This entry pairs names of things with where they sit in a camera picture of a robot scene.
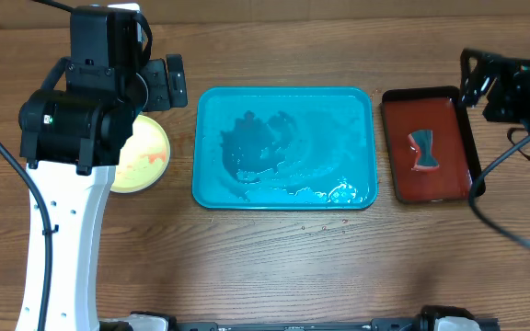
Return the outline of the orange sponge with dark scourer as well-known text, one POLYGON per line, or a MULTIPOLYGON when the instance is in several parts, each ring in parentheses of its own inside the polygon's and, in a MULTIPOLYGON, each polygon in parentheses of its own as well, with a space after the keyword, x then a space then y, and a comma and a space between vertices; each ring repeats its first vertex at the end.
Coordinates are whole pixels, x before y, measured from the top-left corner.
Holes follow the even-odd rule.
POLYGON ((439 168, 437 159, 432 154, 433 133, 431 130, 418 130, 408 135, 410 148, 416 153, 414 171, 430 172, 439 168))

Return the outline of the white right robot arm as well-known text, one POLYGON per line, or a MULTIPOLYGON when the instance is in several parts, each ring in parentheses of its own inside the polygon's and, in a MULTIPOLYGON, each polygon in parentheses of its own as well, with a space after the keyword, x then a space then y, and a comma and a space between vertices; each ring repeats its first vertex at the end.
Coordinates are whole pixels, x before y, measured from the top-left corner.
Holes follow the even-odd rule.
POLYGON ((465 48, 460 54, 460 101, 477 105, 488 100, 482 115, 492 122, 520 123, 527 136, 498 156, 472 180, 468 204, 474 214, 496 233, 530 250, 530 240, 514 234, 488 218, 477 206, 478 189, 499 164, 530 143, 530 59, 509 58, 493 52, 465 48))

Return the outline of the yellow-green plate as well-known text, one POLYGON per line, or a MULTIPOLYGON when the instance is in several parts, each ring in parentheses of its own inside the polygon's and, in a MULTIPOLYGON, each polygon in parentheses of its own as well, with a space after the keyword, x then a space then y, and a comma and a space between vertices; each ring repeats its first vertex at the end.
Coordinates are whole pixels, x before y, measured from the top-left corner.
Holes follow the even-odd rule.
POLYGON ((121 148, 110 191, 127 194, 150 188, 165 174, 170 156, 170 142, 162 126, 139 115, 132 125, 132 136, 121 148))

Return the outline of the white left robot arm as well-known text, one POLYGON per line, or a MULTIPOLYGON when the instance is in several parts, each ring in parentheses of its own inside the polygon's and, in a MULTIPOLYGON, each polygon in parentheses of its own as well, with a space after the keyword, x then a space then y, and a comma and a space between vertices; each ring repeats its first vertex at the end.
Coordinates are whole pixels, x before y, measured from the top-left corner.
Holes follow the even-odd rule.
POLYGON ((183 61, 153 59, 153 35, 135 3, 78 6, 71 53, 21 107, 21 172, 30 231, 20 330, 155 330, 172 317, 133 312, 100 319, 100 230, 121 148, 143 112, 188 103, 183 61))

